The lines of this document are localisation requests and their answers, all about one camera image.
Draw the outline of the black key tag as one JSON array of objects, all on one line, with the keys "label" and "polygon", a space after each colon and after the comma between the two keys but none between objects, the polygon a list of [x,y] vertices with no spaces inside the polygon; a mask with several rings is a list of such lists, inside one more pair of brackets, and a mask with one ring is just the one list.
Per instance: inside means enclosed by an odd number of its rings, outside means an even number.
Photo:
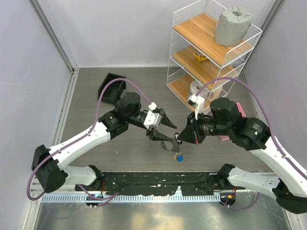
[{"label": "black key tag", "polygon": [[179,133],[176,132],[176,133],[174,134],[174,137],[175,137],[176,143],[179,144],[179,145],[181,145],[181,144],[182,144],[182,141],[179,140],[179,138],[178,138],[178,137],[179,137]]}]

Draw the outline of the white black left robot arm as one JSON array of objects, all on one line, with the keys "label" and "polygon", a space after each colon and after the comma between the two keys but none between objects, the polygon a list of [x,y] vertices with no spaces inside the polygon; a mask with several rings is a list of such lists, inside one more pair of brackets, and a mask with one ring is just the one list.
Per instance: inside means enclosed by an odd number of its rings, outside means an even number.
[{"label": "white black left robot arm", "polygon": [[32,170],[45,193],[51,193],[63,185],[81,184],[96,191],[101,188],[103,176],[93,165],[72,167],[70,163],[92,148],[106,143],[126,132],[129,125],[143,128],[146,136],[153,141],[172,139],[157,128],[160,124],[176,129],[164,109],[155,103],[141,110],[141,97],[136,92],[128,92],[119,99],[115,108],[82,133],[58,145],[46,148],[41,145],[35,149]]}]

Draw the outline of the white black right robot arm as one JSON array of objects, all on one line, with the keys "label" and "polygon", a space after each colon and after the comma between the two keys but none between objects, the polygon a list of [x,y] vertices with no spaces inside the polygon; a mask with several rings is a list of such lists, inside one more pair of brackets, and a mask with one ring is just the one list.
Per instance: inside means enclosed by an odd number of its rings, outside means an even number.
[{"label": "white black right robot arm", "polygon": [[276,176],[263,176],[224,164],[217,173],[221,188],[251,189],[271,197],[291,213],[306,213],[307,174],[298,172],[301,165],[283,151],[269,127],[257,118],[243,117],[237,104],[228,98],[212,101],[210,108],[211,115],[194,112],[188,115],[186,127],[175,135],[178,144],[201,144],[207,136],[228,136],[232,143],[266,163]]}]

